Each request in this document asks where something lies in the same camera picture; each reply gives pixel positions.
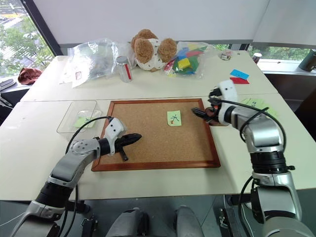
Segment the green foliage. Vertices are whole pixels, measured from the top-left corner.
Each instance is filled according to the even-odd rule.
[[[214,44],[213,45],[216,49],[223,51],[224,49],[229,47],[229,44]]]
[[[264,59],[279,59],[279,60],[303,60],[309,53],[309,49],[288,48],[288,47],[253,47],[248,48],[250,56],[254,53],[261,53]]]
[[[0,6],[9,7],[9,3],[16,7],[21,5],[19,0],[0,0]]]
[[[19,74],[24,65],[21,60],[28,59],[32,62],[30,67],[44,70],[53,57],[42,36],[36,31],[28,17],[23,17],[18,27],[4,29],[0,26],[0,47],[11,47],[14,55],[4,60],[0,58],[0,76]]]

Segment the yellow block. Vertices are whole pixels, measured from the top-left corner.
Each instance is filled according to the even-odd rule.
[[[185,69],[187,67],[191,66],[190,64],[190,61],[188,60],[188,58],[184,58],[184,59],[181,59],[179,62],[178,62],[178,67],[179,69]]]
[[[190,51],[195,50],[198,48],[198,45],[194,44],[194,43],[189,43],[188,44],[188,48]]]

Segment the teddy bear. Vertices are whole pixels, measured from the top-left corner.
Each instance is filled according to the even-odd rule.
[[[177,44],[173,39],[159,40],[148,29],[138,32],[132,39],[131,46],[138,66],[151,72],[164,67],[177,53]]]

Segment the red paper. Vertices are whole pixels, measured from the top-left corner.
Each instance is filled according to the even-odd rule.
[[[230,78],[234,84],[249,84],[249,82],[242,78]]]
[[[187,52],[186,56],[189,58],[189,57],[192,57],[192,56],[200,55],[202,53],[203,52],[201,52],[201,51],[189,51],[189,52]]]

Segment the cork board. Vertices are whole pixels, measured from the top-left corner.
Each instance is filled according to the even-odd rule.
[[[92,171],[207,168],[220,162],[209,125],[195,116],[191,108],[204,110],[201,99],[111,101],[108,116],[120,119],[128,133],[142,138],[124,147],[129,158],[116,153],[95,160]],[[181,126],[167,124],[167,111],[181,112]],[[101,137],[104,136],[105,122]]]

